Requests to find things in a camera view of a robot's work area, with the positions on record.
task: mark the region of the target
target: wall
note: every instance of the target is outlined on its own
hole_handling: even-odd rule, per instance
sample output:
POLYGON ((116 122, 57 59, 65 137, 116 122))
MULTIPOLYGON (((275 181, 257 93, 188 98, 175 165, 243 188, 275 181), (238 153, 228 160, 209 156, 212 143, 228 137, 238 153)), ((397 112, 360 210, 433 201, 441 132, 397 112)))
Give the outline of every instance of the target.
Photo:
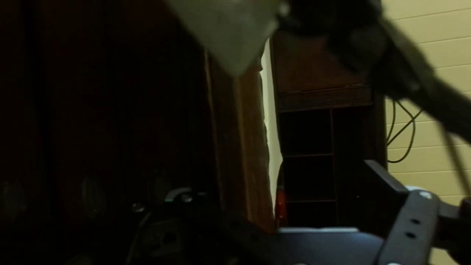
MULTIPOLYGON (((471 97, 471 1, 469 0, 384 0, 391 17, 427 54, 437 75, 471 97)), ((391 103, 387 104, 387 128, 391 122, 391 103)), ((396 131, 409 121, 397 107, 396 131)), ((390 172, 409 185, 425 187, 444 201, 458 204, 464 193, 456 171, 447 157, 437 122, 421 115, 416 122, 413 148, 402 163, 390 163, 390 172)), ((388 159, 400 157, 411 138, 411 128, 388 146, 388 159)), ((455 138, 464 162, 471 159, 471 147, 455 138)), ((434 252, 433 263, 453 263, 443 252, 434 252)))

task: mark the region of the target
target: cable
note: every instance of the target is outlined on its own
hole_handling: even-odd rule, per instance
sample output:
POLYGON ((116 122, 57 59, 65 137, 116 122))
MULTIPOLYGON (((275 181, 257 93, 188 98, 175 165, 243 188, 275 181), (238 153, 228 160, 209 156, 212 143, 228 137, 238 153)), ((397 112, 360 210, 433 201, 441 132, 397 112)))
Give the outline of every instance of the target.
POLYGON ((391 125, 388 126, 388 132, 386 135, 386 143, 390 140, 390 137, 393 135, 394 126, 396 126, 396 100, 393 100, 393 119, 391 119, 391 125))
POLYGON ((415 119, 422 113, 422 109, 416 113, 416 115, 412 115, 400 101, 397 101, 397 104, 400 106, 402 110, 405 110, 408 113, 408 116, 411 118, 411 121, 403 125, 397 134, 394 134, 394 137, 391 140, 387 141, 387 146, 390 146, 411 123, 412 123, 412 135, 411 135, 411 141, 409 141, 409 146, 408 146, 408 150, 405 151, 405 154, 400 157, 400 159, 396 159, 396 160, 387 160, 388 163, 400 163, 403 162, 411 150, 412 150, 412 146, 413 146, 413 141, 415 141, 415 132, 416 132, 416 122, 415 119))
POLYGON ((443 126, 441 126, 441 135, 443 135, 446 148, 452 157, 452 162, 456 168, 458 181, 461 182, 461 187, 465 191, 465 196, 469 197, 471 196, 471 185, 468 181, 469 178, 466 176, 466 171, 465 171, 462 159, 458 153, 458 148, 455 146, 455 141, 452 140, 452 137, 447 134, 447 131, 443 126))

